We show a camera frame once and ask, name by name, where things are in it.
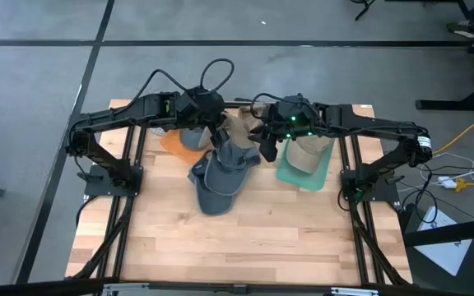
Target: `gray floor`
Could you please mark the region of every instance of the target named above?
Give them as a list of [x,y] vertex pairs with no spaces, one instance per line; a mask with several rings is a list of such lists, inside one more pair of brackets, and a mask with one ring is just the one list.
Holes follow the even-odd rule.
[[[0,0],[0,38],[94,39],[105,3]],[[117,1],[105,38],[451,40],[458,38],[446,32],[444,23],[462,18],[454,4],[377,1],[354,22],[359,10],[347,0]],[[0,48],[0,186],[7,189],[0,198],[0,284],[12,280],[89,52]],[[474,121],[474,113],[414,109],[415,99],[460,99],[474,90],[474,56],[461,49],[104,48],[83,110],[105,109],[110,99],[132,97],[157,67],[195,86],[213,58],[231,58],[236,65],[221,89],[226,99],[261,91],[301,92],[316,102],[372,104],[381,118],[412,120],[429,128],[435,147]],[[214,67],[207,84],[215,85],[225,71],[224,66]],[[174,88],[156,77],[151,91],[161,90]],[[390,150],[393,144],[383,147]],[[450,152],[472,158],[474,130]],[[444,164],[469,165],[443,156],[430,166]],[[399,172],[411,185],[422,183],[416,169]],[[75,175],[68,160],[31,280],[63,277],[84,187]],[[474,215],[474,188],[462,194],[433,188],[433,193]],[[427,208],[429,201],[421,206]],[[471,219],[445,205],[440,208],[456,221]],[[425,271],[413,275],[421,284],[429,277]]]

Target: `gray cap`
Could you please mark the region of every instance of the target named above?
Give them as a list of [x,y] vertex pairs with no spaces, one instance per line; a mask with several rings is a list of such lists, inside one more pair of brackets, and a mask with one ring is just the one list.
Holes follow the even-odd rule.
[[206,148],[208,142],[202,138],[204,128],[181,129],[179,131],[180,143],[189,150],[200,151]]
[[256,146],[241,148],[230,138],[212,152],[204,182],[211,191],[232,197],[243,187],[249,169],[258,164],[261,157]]
[[198,206],[205,215],[222,215],[234,205],[235,196],[224,196],[215,193],[206,187],[204,176],[208,164],[207,151],[202,158],[191,168],[188,178],[195,184]]

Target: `wooden tabletop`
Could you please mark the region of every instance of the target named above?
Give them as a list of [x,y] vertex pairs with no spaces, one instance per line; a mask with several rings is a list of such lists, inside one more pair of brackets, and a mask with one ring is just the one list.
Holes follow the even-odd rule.
[[[110,106],[127,102],[114,99]],[[354,110],[359,115],[374,116],[370,105],[355,105]],[[100,144],[120,157],[126,131],[104,132]],[[133,139],[132,158],[137,131]],[[233,209],[212,217],[198,209],[194,186],[187,178],[191,165],[167,153],[159,139],[147,133],[142,190],[133,207],[121,280],[360,283],[350,216],[337,206],[342,168],[337,141],[320,192],[308,192],[278,180],[275,163],[263,160],[250,172]],[[351,148],[350,139],[347,147]],[[383,155],[378,139],[360,137],[360,149],[365,163]],[[354,168],[354,157],[349,152]],[[67,275],[78,272],[101,244],[111,200],[98,197],[81,213]],[[386,203],[371,205],[380,248],[401,276],[411,282],[397,215]],[[106,275],[112,273],[115,252],[113,245]],[[374,281],[366,246],[365,255],[369,277]]]

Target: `baseball cap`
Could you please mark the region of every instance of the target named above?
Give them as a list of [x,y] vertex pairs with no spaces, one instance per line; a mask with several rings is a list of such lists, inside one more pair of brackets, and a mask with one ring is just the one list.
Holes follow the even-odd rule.
[[160,145],[172,155],[178,156],[180,159],[189,164],[195,164],[204,154],[203,151],[188,149],[180,140],[180,131],[177,130],[168,131],[160,139]]
[[246,123],[229,113],[221,125],[229,135],[222,145],[211,153],[204,182],[213,192],[234,196],[244,185],[249,169],[261,164],[261,157],[255,144],[248,139]]
[[234,205],[235,196],[225,196],[211,191],[204,183],[206,168],[211,150],[204,153],[202,158],[191,168],[188,178],[195,185],[198,206],[205,215],[222,215]]
[[[255,104],[253,106],[253,111],[258,117],[260,117],[265,107],[266,106],[264,104]],[[244,120],[244,122],[246,123],[250,131],[263,124],[263,121],[255,118],[252,115],[252,110],[250,109],[249,106],[239,107],[237,117]]]
[[180,142],[184,147],[193,150],[201,151],[204,150],[209,144],[209,137],[202,136],[207,132],[207,128],[197,127],[194,129],[181,129],[179,130]]
[[314,173],[330,139],[325,136],[301,136],[286,143],[286,160],[294,168]]
[[318,160],[318,167],[313,173],[306,173],[302,170],[296,169],[288,163],[287,151],[288,145],[292,140],[287,140],[285,149],[281,157],[281,161],[277,166],[276,176],[283,182],[294,184],[301,188],[310,190],[312,192],[319,191],[325,186],[325,181],[328,174],[328,166],[330,165],[330,159],[332,158],[332,149],[334,147],[334,140],[331,139],[327,148],[322,153],[321,158]]

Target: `yellow cable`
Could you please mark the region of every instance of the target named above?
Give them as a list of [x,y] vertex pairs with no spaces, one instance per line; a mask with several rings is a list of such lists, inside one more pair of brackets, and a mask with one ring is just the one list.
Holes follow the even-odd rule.
[[466,132],[468,132],[470,129],[474,127],[474,123],[470,125],[468,128],[466,128],[463,132],[460,133],[460,135],[456,136],[454,139],[452,139],[449,143],[447,143],[444,147],[438,149],[437,151],[433,152],[433,155],[436,155],[440,153],[443,150],[448,149],[454,142],[456,142],[458,139],[460,139]]
[[464,181],[463,178],[458,178],[456,180],[456,183],[457,183],[457,187],[454,188],[454,191],[456,193],[460,192],[462,189],[464,189],[465,187],[468,187],[468,186],[474,186],[474,183],[466,183],[466,181]]

